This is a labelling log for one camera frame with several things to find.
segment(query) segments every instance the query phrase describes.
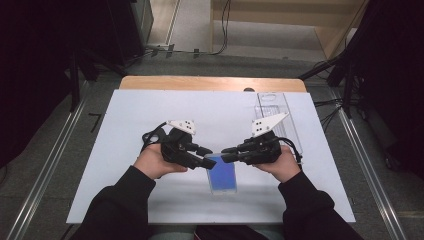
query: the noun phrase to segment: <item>black stand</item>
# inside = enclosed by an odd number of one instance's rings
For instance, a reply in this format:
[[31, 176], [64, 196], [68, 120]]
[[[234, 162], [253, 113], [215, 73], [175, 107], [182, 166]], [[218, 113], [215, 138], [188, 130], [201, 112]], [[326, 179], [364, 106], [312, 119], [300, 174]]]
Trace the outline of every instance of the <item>black stand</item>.
[[347, 116], [351, 118], [349, 104], [352, 96], [352, 87], [354, 82], [354, 76], [357, 72], [355, 65], [359, 61], [359, 55], [364, 52], [364, 46], [366, 45], [366, 36], [371, 29], [375, 17], [381, 9], [383, 1], [371, 0], [365, 11], [364, 17], [361, 24], [358, 27], [352, 40], [347, 45], [346, 49], [333, 59], [330, 59], [324, 63], [319, 64], [312, 70], [300, 75], [298, 78], [306, 80], [316, 74], [334, 66], [333, 70], [328, 76], [327, 83], [330, 87], [336, 87], [340, 84], [343, 78], [345, 81], [344, 96], [342, 108], [346, 112]]
[[78, 103], [80, 102], [80, 87], [79, 87], [79, 77], [78, 77], [78, 67], [81, 69], [81, 72], [84, 74], [85, 78], [88, 81], [96, 81], [99, 76], [99, 71], [94, 66], [93, 59], [95, 62], [98, 62], [108, 68], [109, 70], [117, 73], [121, 77], [127, 76], [127, 72], [123, 69], [115, 66], [110, 63], [106, 59], [100, 57], [96, 53], [88, 49], [81, 49], [78, 47], [74, 47], [71, 51], [71, 63], [70, 63], [70, 77], [71, 77], [71, 95], [72, 95], [72, 103], [71, 103], [71, 112], [75, 110]]

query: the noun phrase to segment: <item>white table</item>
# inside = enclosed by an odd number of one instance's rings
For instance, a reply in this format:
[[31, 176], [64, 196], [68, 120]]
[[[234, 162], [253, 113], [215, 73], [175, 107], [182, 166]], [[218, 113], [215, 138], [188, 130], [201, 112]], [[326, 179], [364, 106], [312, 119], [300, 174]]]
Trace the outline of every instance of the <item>white table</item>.
[[[305, 173], [332, 196], [336, 211], [354, 222], [349, 201], [308, 93], [285, 93], [303, 149]], [[92, 198], [113, 185], [135, 161], [141, 135], [170, 119], [193, 119], [194, 142], [219, 152], [250, 137], [255, 93], [219, 91], [115, 91], [73, 202], [68, 223], [80, 223]], [[278, 182], [236, 163], [237, 193], [212, 195], [205, 169], [157, 180], [149, 199], [149, 222], [281, 223], [285, 209]]]

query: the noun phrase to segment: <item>transparent acrylic plate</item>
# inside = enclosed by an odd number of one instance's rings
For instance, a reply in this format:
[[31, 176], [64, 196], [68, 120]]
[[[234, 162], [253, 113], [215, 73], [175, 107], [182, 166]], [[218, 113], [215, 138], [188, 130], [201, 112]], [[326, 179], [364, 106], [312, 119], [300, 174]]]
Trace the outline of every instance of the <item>transparent acrylic plate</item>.
[[288, 113], [273, 131], [278, 137], [290, 139], [296, 146], [297, 151], [302, 154], [302, 146], [293, 123], [290, 108], [287, 104], [284, 93], [258, 93], [258, 99], [255, 106], [256, 119], [273, 116], [278, 113]]

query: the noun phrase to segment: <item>person's left hand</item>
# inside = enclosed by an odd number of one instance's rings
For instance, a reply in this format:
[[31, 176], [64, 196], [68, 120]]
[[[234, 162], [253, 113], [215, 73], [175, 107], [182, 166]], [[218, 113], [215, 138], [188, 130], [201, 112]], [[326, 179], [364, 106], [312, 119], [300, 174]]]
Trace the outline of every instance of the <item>person's left hand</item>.
[[157, 179], [173, 172], [187, 172], [187, 168], [176, 163], [166, 162], [161, 153], [160, 144], [147, 146], [138, 156], [134, 167], [142, 171], [151, 179]]

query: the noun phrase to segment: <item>hand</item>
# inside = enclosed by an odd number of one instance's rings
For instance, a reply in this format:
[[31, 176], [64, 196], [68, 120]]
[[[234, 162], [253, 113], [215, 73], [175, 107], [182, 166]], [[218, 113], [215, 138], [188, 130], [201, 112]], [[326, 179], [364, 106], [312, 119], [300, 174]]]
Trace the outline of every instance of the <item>hand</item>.
[[281, 155], [273, 163], [256, 164], [255, 167], [271, 173], [278, 181], [284, 183], [300, 172], [288, 146], [281, 146]]
[[147, 146], [138, 156], [134, 167], [142, 171], [151, 179], [157, 179], [165, 174], [173, 172], [187, 172], [187, 168], [176, 163], [166, 162], [160, 151], [160, 144]]

